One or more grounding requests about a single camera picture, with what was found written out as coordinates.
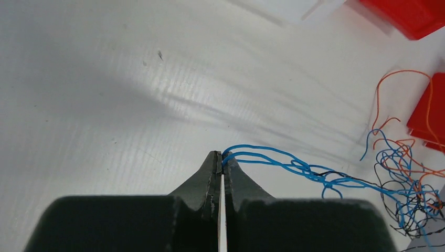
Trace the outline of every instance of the wire bundle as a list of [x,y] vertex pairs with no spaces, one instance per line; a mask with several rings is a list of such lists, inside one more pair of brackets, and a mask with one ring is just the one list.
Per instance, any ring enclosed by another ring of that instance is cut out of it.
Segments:
[[[429,111],[432,99],[432,78],[426,73],[420,71],[401,70],[391,72],[383,76],[383,78],[381,78],[380,82],[377,85],[377,114],[372,125],[372,130],[369,132],[366,139],[365,153],[360,159],[363,160],[368,152],[370,136],[377,136],[378,134],[381,134],[382,138],[375,140],[373,144],[374,150],[378,142],[383,141],[386,144],[385,147],[383,147],[383,149],[376,154],[375,158],[376,163],[374,165],[374,171],[379,181],[378,184],[349,176],[346,173],[338,172],[325,166],[308,164],[303,160],[298,159],[291,153],[266,146],[255,146],[247,144],[234,145],[226,149],[223,153],[223,156],[227,155],[228,152],[230,152],[231,150],[235,150],[238,148],[248,148],[279,153],[287,156],[290,161],[282,163],[260,153],[240,151],[228,155],[222,161],[222,165],[224,166],[228,162],[228,160],[233,159],[237,156],[250,156],[260,158],[262,160],[237,159],[237,161],[240,163],[280,166],[283,169],[296,175],[304,176],[306,179],[321,183],[323,184],[323,191],[321,193],[322,198],[324,198],[325,192],[327,190],[331,190],[337,193],[340,198],[343,198],[343,194],[340,191],[343,187],[368,188],[375,190],[380,193],[386,212],[397,223],[397,226],[391,225],[391,227],[397,232],[401,233],[404,236],[408,236],[411,239],[423,237],[427,243],[427,246],[413,247],[404,251],[420,247],[429,247],[431,250],[433,250],[433,247],[445,246],[445,244],[431,245],[428,239],[429,235],[440,233],[445,230],[445,217],[441,211],[442,208],[445,207],[445,203],[440,199],[438,190],[435,190],[434,188],[432,188],[432,186],[424,184],[422,182],[422,180],[426,176],[430,175],[445,177],[445,169],[435,171],[425,167],[422,163],[416,161],[413,158],[412,153],[412,147],[416,142],[415,139],[402,139],[394,141],[386,138],[385,134],[382,131],[382,128],[391,120],[397,120],[400,122],[398,118],[389,118],[379,128],[375,127],[379,117],[379,87],[386,78],[400,72],[415,72],[418,74],[422,74],[430,79],[431,92],[426,112],[427,128],[430,131],[431,135],[433,135],[434,138],[437,140],[441,151],[445,153],[445,150],[442,148],[438,137],[432,131],[429,125]],[[389,175],[389,178],[388,176],[386,176],[386,180],[382,181],[381,172],[387,173]],[[444,223],[444,227],[427,233],[425,231],[425,226],[429,221],[441,221]]]

